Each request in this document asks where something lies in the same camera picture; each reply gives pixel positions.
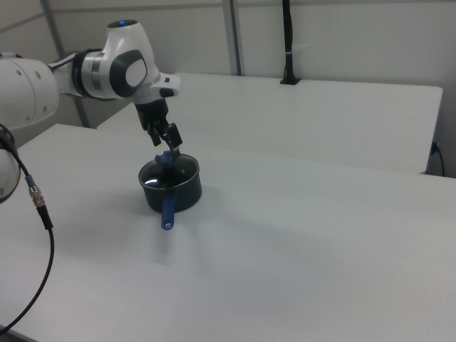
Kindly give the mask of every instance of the pot handle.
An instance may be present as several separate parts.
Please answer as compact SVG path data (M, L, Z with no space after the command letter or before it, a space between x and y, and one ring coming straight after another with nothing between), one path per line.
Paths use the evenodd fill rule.
M162 203L162 228L170 230L174 227L175 195L166 195Z

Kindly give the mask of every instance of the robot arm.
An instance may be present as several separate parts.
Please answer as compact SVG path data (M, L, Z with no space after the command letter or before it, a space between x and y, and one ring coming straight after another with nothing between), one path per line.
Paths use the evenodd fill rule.
M182 139L176 125L166 119L165 99L178 94L180 77L158 70L147 34L137 21L115 21L107 31L103 49L73 53L49 65L0 54L0 123L13 130L46 119L56 111L59 93L99 100L129 98L154 145L164 140L173 155L179 155ZM0 141L0 203L19 179L19 169L6 151Z

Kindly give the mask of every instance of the table surface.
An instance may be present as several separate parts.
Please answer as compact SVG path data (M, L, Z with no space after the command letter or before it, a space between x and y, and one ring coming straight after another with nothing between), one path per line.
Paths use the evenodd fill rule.
M185 143L382 170L426 170L442 89L180 74L168 118ZM98 127L143 135L134 105Z
M20 149L54 266L15 330L37 341L454 341L456 182L185 144L203 195L175 227L144 198L147 136L56 125ZM22 180L0 206L0 323L48 235Z

